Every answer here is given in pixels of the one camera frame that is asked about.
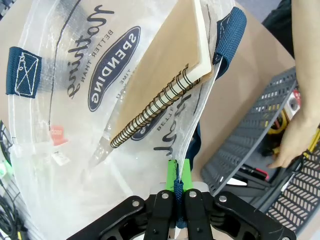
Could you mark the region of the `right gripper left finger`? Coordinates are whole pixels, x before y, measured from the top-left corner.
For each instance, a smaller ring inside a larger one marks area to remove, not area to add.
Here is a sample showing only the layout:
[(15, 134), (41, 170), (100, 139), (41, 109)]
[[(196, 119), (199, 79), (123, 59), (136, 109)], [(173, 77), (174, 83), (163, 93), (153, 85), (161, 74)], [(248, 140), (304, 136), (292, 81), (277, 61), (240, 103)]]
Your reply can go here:
[(119, 203), (83, 229), (70, 240), (167, 240), (173, 219), (175, 196), (173, 188), (177, 176), (177, 161), (168, 161), (166, 183), (154, 188), (144, 200), (133, 195)]

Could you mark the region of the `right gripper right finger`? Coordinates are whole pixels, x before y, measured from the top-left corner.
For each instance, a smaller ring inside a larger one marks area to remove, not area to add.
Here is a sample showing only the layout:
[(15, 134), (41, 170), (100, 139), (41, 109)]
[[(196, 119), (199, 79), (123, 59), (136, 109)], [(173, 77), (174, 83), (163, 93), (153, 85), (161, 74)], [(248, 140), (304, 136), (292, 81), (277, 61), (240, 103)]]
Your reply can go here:
[(233, 240), (295, 240), (296, 234), (238, 196), (222, 191), (212, 196), (208, 185), (196, 188), (189, 159), (183, 163), (184, 212), (190, 240), (212, 240), (216, 229)]

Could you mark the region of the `person's right hand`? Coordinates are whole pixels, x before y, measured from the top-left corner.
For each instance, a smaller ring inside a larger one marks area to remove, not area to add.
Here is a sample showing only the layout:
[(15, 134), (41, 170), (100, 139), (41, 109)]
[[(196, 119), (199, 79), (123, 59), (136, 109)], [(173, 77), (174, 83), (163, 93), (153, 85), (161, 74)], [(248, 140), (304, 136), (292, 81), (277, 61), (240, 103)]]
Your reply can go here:
[(279, 147), (279, 154), (268, 167), (286, 168), (309, 147), (320, 123), (319, 110), (301, 108), (289, 122)]

